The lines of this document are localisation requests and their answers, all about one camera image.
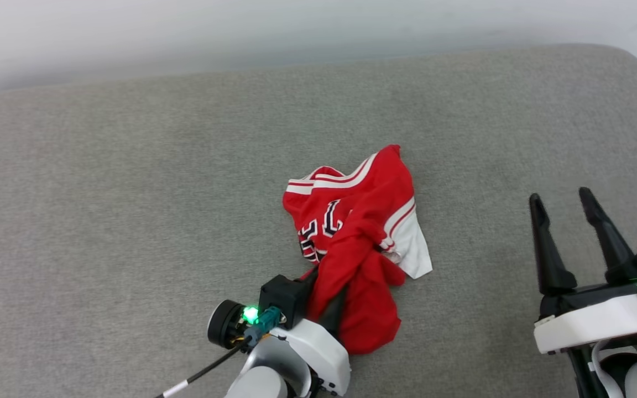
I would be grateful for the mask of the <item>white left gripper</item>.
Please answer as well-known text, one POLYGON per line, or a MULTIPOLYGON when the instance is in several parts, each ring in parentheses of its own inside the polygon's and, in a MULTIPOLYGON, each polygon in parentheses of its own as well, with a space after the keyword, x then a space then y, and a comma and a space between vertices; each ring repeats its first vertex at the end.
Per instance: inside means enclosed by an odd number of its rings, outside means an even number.
MULTIPOLYGON (((296 279, 301 302, 306 302, 311 297, 318 269, 313 267, 296 279)), ((346 395, 351 382, 349 355, 346 348, 336 339, 340 338, 347 290, 348 285, 344 285, 338 294, 329 300, 321 315, 321 325, 304 319, 289 330, 280 327, 272 330, 272 336, 288 343, 309 370, 313 370, 317 378, 323 380, 321 386, 336 396, 346 395)))

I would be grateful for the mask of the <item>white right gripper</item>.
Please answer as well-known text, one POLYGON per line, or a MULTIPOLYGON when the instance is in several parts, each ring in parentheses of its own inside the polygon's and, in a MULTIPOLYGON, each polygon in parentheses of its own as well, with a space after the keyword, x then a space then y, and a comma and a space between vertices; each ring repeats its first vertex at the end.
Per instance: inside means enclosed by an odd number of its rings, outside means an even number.
POLYGON ((534 340, 543 354, 637 335, 634 252, 591 189, 579 188, 579 198, 587 222, 596 232, 608 282, 582 288, 577 287, 576 277, 564 267, 541 197, 536 193, 529 196, 537 279, 542 294, 534 340))

